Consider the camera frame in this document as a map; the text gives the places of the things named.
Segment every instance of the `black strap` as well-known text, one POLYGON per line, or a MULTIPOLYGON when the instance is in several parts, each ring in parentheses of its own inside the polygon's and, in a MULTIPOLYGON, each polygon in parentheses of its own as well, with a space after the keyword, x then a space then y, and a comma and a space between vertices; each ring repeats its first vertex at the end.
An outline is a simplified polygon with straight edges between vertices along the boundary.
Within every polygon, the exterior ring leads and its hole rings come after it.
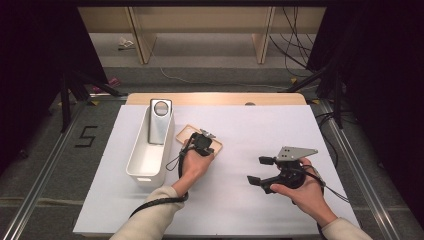
MULTIPOLYGON (((189 149, 189 145, 187 143, 187 145, 180 151, 179 156, 178 156, 178 177, 181 178, 182 174, 183 174, 183 164, 184 164, 184 158, 187 154, 187 151, 190 150, 189 149)), ((188 192, 184 194, 184 196, 182 197, 177 197, 177 198, 159 198, 159 199, 155 199, 153 201, 150 202, 146 202, 143 205, 141 205, 140 207, 138 207, 137 209, 134 210, 134 212, 130 215, 130 218, 136 214, 137 212, 146 209, 148 207, 153 207, 159 204, 166 204, 166 203, 177 203, 177 202, 185 202, 188 199, 188 192)))
POLYGON ((159 204, 165 204, 165 203, 178 203, 178 202, 185 202, 188 199, 188 193, 184 194, 184 196, 179 197, 179 198, 159 198, 159 199, 155 199, 153 201, 150 202, 146 202, 143 205, 141 205, 140 207, 138 207, 137 209, 134 210, 133 213, 131 213, 130 218, 136 214, 137 212, 146 209, 148 207, 153 207, 159 204))

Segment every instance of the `hand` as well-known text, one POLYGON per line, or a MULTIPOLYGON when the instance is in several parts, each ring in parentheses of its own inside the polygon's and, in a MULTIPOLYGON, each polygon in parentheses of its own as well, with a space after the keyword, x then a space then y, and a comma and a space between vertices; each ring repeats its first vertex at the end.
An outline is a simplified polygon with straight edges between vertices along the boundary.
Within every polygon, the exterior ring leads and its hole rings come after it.
POLYGON ((214 158, 213 153, 203 157, 194 150, 187 152, 184 157, 182 176, 172 185, 179 197, 182 197, 199 178, 205 175, 214 158))
POLYGON ((182 177, 189 176, 197 181, 205 175, 214 158, 214 154, 203 157, 196 151, 189 150, 184 158, 182 177))
MULTIPOLYGON (((307 158, 301 158, 299 161, 302 165, 312 165, 307 158)), ((312 168, 308 168, 306 171, 316 175, 312 168)), ((271 190, 291 198, 300 210, 314 218, 321 227, 337 219, 325 202, 320 184, 310 176, 306 176, 305 183, 297 189, 290 189, 281 184, 272 184, 271 190)))

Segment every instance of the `white table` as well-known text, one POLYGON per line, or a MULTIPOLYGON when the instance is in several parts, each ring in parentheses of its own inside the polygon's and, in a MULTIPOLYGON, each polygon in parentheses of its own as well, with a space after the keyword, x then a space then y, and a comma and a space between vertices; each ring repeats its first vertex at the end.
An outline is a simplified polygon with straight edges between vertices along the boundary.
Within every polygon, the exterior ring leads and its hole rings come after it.
MULTIPOLYGON (((111 235, 143 203, 152 189, 140 188, 125 172, 146 105, 125 105, 116 119, 98 171, 74 232, 111 235)), ((291 200, 265 194, 247 175, 276 176, 276 166, 259 164, 259 156, 275 156, 282 146, 313 148, 309 159, 327 185, 346 196, 312 111, 298 106, 175 106, 175 133, 186 124, 204 128, 224 147, 206 175, 190 189, 185 208, 177 212, 166 236, 299 237, 317 235, 314 220, 291 200)), ((174 140, 171 159, 181 144, 174 140)), ((166 185, 178 178, 167 172, 166 185)), ((359 226, 350 204, 326 191, 334 212, 359 226)))

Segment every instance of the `white sleeve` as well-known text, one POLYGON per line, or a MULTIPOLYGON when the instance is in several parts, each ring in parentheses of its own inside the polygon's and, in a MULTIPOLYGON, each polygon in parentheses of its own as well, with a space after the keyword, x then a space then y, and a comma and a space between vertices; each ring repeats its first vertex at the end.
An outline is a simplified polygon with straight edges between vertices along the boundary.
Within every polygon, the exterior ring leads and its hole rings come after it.
POLYGON ((322 228, 322 233, 328 240, 370 240, 372 239, 362 229, 356 227, 344 218, 338 218, 322 228))
MULTIPOLYGON (((163 186, 153 191, 146 198, 146 202, 169 197, 178 197, 175 189, 170 186, 163 186)), ((160 240, 166 228, 171 224, 174 214, 183 207, 184 203, 165 203, 145 208, 128 219, 111 239, 160 240)))

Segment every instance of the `floor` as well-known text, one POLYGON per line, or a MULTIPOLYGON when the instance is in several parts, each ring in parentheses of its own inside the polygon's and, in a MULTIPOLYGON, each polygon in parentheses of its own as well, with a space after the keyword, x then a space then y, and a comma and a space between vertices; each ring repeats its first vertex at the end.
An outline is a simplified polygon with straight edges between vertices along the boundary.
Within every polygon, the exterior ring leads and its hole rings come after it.
MULTIPOLYGON (((119 45, 122 38, 133 41, 130 34, 92 34, 91 37, 108 78, 120 80, 121 85, 116 87, 120 92, 275 92, 310 74, 294 61, 286 60, 272 42, 265 64, 257 64, 251 38, 246 34, 160 34, 146 65, 139 63, 133 46, 119 45)), ((272 35, 272 38, 282 49, 287 49, 282 36, 272 35)), ((301 36, 300 41, 305 48, 311 48, 307 36, 301 36)), ((292 46, 288 52, 303 62, 305 56, 302 57, 298 47, 292 46)), ((307 86, 301 93, 310 100, 315 115, 330 112, 331 101, 313 101, 317 100, 316 85, 307 86)), ((18 228, 15 239, 84 239, 73 234, 72 229, 119 107, 125 104, 125 98, 104 94, 93 95, 91 100, 72 101, 75 121, 66 134, 61 134, 58 98, 27 147, 29 157, 16 159, 0 176, 3 236, 12 224, 22 227, 18 228), (95 136, 91 144, 80 138, 83 131, 95 136)), ((378 158, 355 116, 346 113, 343 124, 344 129, 338 130, 332 121, 327 122, 322 132, 334 145, 333 150, 328 144, 329 151, 334 161, 338 159, 337 172, 363 229, 373 239, 424 239, 423 229, 384 168, 378 165, 378 158), (385 214, 388 217, 379 220, 385 214)))

